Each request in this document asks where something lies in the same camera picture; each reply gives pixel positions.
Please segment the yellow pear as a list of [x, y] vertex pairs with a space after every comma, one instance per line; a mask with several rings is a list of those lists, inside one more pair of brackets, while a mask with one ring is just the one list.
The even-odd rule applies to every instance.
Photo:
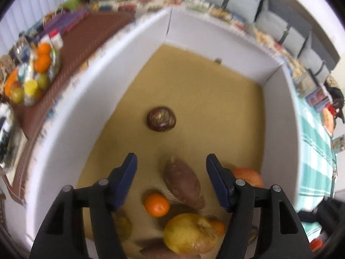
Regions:
[[173, 217], [163, 232], [164, 244], [179, 255], [206, 254], [215, 248], [217, 239], [210, 221], [193, 213]]

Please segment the green plaid tablecloth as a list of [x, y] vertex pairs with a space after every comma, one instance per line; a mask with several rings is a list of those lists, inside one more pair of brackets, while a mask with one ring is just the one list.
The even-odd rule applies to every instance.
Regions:
[[293, 92], [299, 130], [299, 177], [296, 211], [312, 211], [322, 199], [331, 195], [333, 173], [337, 169], [331, 138], [314, 108]]

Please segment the red apple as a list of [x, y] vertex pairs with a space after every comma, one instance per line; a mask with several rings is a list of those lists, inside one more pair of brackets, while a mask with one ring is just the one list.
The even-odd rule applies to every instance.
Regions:
[[264, 188], [264, 182], [261, 175], [251, 168], [234, 168], [232, 173], [237, 179], [243, 179], [251, 186]]

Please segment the bag of assorted fruits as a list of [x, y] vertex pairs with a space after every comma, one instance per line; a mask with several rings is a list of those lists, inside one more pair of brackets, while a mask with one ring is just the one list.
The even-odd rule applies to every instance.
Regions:
[[38, 44], [29, 43], [25, 35], [20, 35], [14, 47], [19, 64], [4, 83], [5, 96], [13, 104], [32, 106], [47, 92], [60, 72], [63, 45], [57, 29], [39, 39]]

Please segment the brown green kiwi fruit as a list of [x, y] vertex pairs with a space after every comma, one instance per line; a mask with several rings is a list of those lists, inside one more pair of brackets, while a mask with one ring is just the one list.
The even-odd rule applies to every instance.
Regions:
[[125, 242], [132, 235], [133, 225], [132, 222], [124, 210], [120, 210], [112, 213], [113, 222], [119, 240]]

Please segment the dark red mangosteen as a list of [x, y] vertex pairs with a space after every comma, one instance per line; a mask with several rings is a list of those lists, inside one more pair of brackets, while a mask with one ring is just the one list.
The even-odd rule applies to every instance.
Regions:
[[146, 124], [155, 132], [166, 132], [176, 126], [176, 116], [165, 106], [158, 106], [150, 110], [146, 116]]

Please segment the brown sweet potato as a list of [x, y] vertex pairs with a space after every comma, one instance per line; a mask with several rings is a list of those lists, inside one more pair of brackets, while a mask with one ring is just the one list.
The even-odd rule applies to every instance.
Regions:
[[163, 180], [179, 201], [195, 210], [204, 208], [201, 183], [194, 170], [183, 160], [170, 158], [164, 166]]

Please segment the small orange tangerine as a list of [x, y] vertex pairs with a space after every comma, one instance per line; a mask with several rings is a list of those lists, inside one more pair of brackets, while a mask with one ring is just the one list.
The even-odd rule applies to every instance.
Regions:
[[144, 200], [144, 207], [149, 215], [155, 218], [161, 218], [169, 212], [170, 203], [162, 194], [154, 193], [150, 194]]
[[217, 220], [217, 219], [212, 219], [210, 221], [212, 227], [216, 230], [217, 235], [223, 236], [225, 234], [225, 224], [224, 222]]

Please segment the white cardboard box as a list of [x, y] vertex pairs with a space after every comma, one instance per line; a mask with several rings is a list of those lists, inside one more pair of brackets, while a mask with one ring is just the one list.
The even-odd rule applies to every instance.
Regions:
[[[264, 184], [280, 185], [294, 204], [300, 150], [294, 91], [287, 66], [251, 36], [177, 8], [151, 15], [101, 48], [58, 97], [31, 160], [27, 242], [33, 243], [63, 186], [92, 185], [129, 153], [138, 164], [123, 206], [133, 224], [124, 247], [134, 258], [162, 238], [171, 218], [190, 211], [163, 181], [170, 158], [183, 160], [198, 176], [202, 215], [230, 218], [206, 172], [210, 153], [225, 167], [261, 170]], [[158, 106], [173, 111], [173, 129], [147, 126], [148, 112]], [[161, 218], [144, 207], [154, 193], [170, 203]]]

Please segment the dark green fruit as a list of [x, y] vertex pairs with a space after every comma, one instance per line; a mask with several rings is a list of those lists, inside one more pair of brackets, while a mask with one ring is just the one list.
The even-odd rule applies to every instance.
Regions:
[[252, 226], [250, 230], [248, 245], [251, 245], [256, 240], [258, 234], [259, 234], [258, 227]]

